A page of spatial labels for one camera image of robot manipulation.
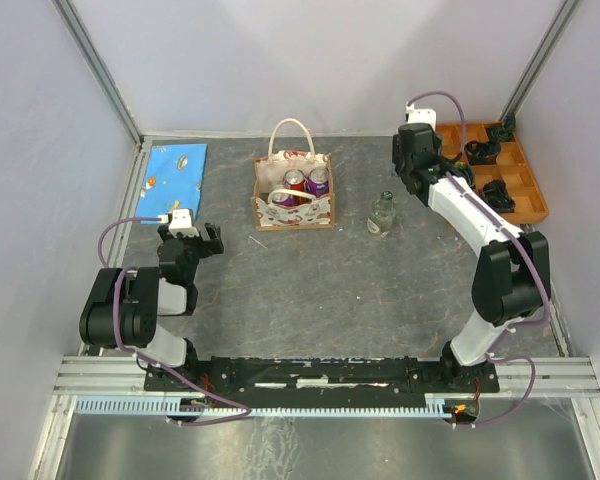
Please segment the clear glass beverage bottle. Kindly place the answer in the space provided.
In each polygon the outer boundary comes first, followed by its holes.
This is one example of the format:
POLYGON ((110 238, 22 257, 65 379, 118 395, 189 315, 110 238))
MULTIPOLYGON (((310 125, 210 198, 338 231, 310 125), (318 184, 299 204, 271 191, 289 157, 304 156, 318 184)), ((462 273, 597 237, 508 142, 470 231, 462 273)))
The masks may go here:
POLYGON ((367 218, 367 229, 375 236, 384 238, 392 228, 396 215, 393 193, 383 191, 372 203, 369 217, 367 218))

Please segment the red soda can back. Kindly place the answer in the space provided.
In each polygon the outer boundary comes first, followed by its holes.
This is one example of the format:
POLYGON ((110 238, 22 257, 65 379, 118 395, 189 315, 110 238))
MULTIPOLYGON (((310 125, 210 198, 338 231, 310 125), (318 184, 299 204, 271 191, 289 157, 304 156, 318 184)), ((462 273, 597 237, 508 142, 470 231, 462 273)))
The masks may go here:
POLYGON ((286 171, 283 176, 283 182, 287 189, 299 192, 306 191, 305 174, 300 169, 290 169, 286 171))

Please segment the purple soda can back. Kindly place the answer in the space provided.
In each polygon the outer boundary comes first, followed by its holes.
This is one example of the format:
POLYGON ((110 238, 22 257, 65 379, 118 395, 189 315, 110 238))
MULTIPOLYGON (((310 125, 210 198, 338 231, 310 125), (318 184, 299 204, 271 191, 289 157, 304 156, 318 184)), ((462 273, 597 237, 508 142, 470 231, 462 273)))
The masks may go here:
POLYGON ((319 198, 329 192, 329 171, 325 167, 313 168, 307 176, 307 192, 319 198))

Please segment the patterned canvas tote bag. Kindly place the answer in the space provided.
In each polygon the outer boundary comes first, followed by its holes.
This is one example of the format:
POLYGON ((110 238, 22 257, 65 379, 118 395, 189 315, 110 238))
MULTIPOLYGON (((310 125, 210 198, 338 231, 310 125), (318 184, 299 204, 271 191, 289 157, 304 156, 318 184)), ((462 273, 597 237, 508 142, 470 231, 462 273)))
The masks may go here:
POLYGON ((295 118, 277 123, 269 138, 267 154, 253 160, 255 185, 251 196, 256 229, 291 231, 327 229, 336 224, 336 196, 329 154, 315 149, 308 128, 295 118), (281 127, 296 125, 308 149, 274 150, 281 127))

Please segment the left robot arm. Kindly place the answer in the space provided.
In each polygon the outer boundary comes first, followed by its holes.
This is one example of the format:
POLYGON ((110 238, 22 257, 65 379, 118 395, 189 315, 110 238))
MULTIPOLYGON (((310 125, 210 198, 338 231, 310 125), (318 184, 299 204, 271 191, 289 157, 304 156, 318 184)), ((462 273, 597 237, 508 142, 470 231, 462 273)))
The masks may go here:
POLYGON ((178 389, 195 387, 201 366, 193 344, 166 331, 158 319, 194 312, 197 267, 202 259, 224 252, 220 228, 207 223, 205 229, 207 239, 172 233, 162 225, 156 267, 141 267, 125 277, 120 268, 100 269, 80 317, 81 340, 90 347, 132 349, 167 367, 167 379, 178 389))

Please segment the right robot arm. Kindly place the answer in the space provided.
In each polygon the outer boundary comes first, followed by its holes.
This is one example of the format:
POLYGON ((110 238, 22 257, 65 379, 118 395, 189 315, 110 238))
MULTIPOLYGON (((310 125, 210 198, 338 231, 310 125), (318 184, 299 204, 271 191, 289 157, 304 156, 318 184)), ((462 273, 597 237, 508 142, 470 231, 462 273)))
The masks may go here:
POLYGON ((439 379, 461 391, 494 359, 494 347, 514 328, 550 316, 547 239, 505 221, 476 194, 456 165, 441 154, 441 138, 426 123, 400 126, 392 163, 407 191, 442 216, 477 256, 469 320, 443 348, 439 379))

